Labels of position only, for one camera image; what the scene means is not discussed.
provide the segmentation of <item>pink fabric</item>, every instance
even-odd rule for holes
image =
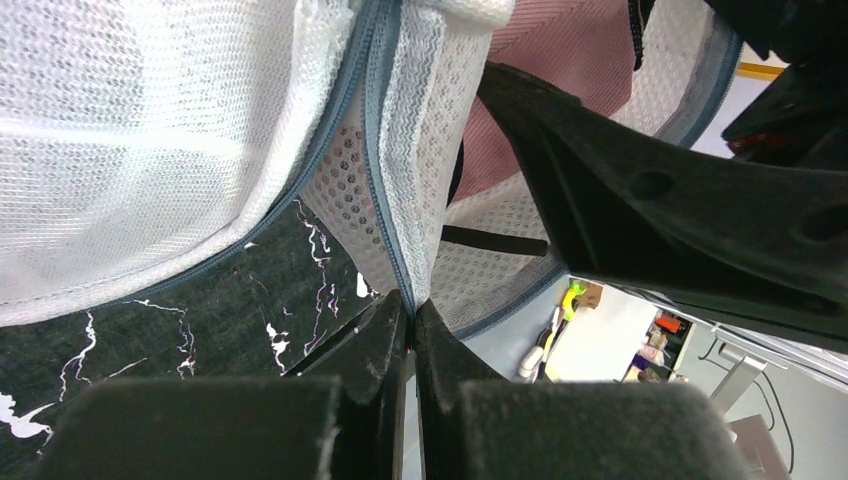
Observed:
[[[517,0],[496,30],[489,60],[520,68],[611,115],[630,98],[635,53],[625,0]],[[474,100],[463,135],[465,165],[454,201],[520,171],[504,134]]]

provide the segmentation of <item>black strap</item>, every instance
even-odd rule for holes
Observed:
[[[500,235],[453,225],[445,225],[442,228],[442,241],[515,255],[544,257],[548,254],[548,242],[544,240]]]

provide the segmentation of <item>metal stand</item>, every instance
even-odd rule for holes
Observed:
[[[748,387],[754,383],[760,372],[765,370],[768,362],[727,343],[721,345],[718,353],[722,357],[735,362],[733,368],[727,372],[727,375],[710,395],[713,405],[719,413],[724,415],[745,393],[745,390],[748,390]]]

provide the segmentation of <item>desk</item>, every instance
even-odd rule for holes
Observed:
[[[554,344],[545,373],[555,382],[620,381],[659,309],[604,286],[595,309],[580,308]]]

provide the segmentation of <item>gray zipper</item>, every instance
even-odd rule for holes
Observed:
[[[344,58],[336,74],[336,80],[333,83],[330,98],[327,100],[324,113],[318,122],[318,126],[315,128],[312,140],[309,142],[309,146],[304,154],[300,172],[297,174],[291,188],[287,189],[271,205],[265,217],[239,242],[230,245],[194,267],[132,295],[87,310],[106,308],[125,303],[134,298],[153,296],[169,290],[182,282],[200,276],[233,255],[243,251],[246,244],[256,239],[256,237],[262,234],[262,232],[279,218],[314,175],[315,170],[321,163],[321,159],[326,154],[330,143],[335,137],[345,112],[348,110],[353,93],[356,90],[356,85],[364,74],[365,63],[368,60],[368,53],[374,40],[375,26],[377,25],[378,14],[382,3],[381,0],[364,0],[362,8],[357,15],[353,33],[348,41]]]
[[[380,124],[383,118],[383,103],[386,89],[392,73],[392,62],[398,35],[400,34],[401,0],[384,0],[381,3],[374,43],[365,68],[364,98],[362,102],[363,150],[368,165],[368,186],[377,215],[377,224],[383,236],[386,253],[392,265],[401,299],[406,306],[409,319],[415,318],[415,298],[412,294],[412,280],[397,230],[392,221],[389,200],[383,187],[383,173],[380,170]]]

